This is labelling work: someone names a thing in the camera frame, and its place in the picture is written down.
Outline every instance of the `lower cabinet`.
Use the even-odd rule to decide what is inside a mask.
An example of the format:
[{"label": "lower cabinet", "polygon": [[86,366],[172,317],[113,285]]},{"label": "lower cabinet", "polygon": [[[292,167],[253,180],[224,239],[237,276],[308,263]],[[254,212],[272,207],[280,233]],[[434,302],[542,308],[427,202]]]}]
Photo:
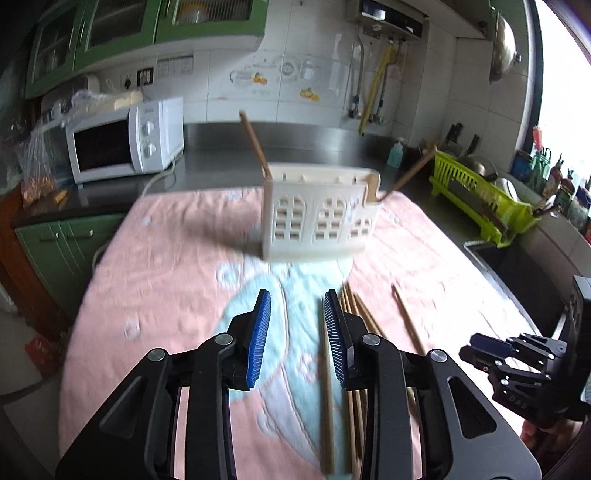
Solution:
[{"label": "lower cabinet", "polygon": [[123,218],[101,215],[15,230],[39,279],[69,318],[76,317],[92,278],[95,253],[113,237]]}]

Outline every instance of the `microwave window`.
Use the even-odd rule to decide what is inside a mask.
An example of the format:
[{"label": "microwave window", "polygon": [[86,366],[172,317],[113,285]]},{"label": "microwave window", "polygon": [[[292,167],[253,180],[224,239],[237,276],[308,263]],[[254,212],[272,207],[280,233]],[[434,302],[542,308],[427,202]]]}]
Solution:
[{"label": "microwave window", "polygon": [[80,171],[132,164],[127,119],[76,132],[74,143]]}]

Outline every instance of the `fruit sticker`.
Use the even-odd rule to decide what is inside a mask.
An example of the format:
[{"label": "fruit sticker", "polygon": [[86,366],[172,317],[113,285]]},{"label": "fruit sticker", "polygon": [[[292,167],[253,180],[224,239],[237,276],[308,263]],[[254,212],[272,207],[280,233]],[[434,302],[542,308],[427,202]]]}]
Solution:
[{"label": "fruit sticker", "polygon": [[313,102],[318,102],[320,100],[320,96],[314,93],[310,87],[302,88],[302,90],[300,90],[300,96],[302,98],[308,98]]},{"label": "fruit sticker", "polygon": [[256,72],[254,78],[252,79],[254,83],[259,83],[260,85],[266,85],[267,79],[262,77],[260,72]]}]

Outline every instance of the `pink tablecloth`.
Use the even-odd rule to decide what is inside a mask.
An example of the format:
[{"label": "pink tablecloth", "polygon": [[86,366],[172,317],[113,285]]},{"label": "pink tablecloth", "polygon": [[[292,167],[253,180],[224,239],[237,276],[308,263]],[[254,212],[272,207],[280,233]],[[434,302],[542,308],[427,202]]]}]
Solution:
[{"label": "pink tablecloth", "polygon": [[[442,348],[490,396],[486,375],[457,357],[471,334],[505,339],[531,332],[458,248],[402,194],[380,213],[366,251],[353,260],[262,262],[260,189],[208,190],[139,199],[112,240],[80,308],[60,402],[63,454],[129,370],[151,348],[196,348],[252,309],[259,288],[274,305],[256,389],[232,393],[240,479],[322,478],[317,325],[319,300],[348,279],[401,350],[414,351],[391,294],[398,286],[427,348]],[[342,392],[333,379],[337,471],[348,471]],[[521,419],[502,414],[520,429]],[[175,476],[184,477],[184,413]]]}]

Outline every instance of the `human hand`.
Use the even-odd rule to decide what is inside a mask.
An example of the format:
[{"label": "human hand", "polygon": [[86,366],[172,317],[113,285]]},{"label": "human hand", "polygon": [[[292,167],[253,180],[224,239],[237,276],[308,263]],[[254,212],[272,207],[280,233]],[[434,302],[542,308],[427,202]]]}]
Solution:
[{"label": "human hand", "polygon": [[525,446],[530,450],[534,450],[540,446],[539,431],[553,435],[554,442],[548,446],[551,452],[564,453],[569,448],[574,438],[579,434],[579,430],[583,425],[580,421],[573,420],[559,420],[556,425],[549,429],[539,429],[534,424],[525,420],[521,429],[520,438],[525,443]]}]

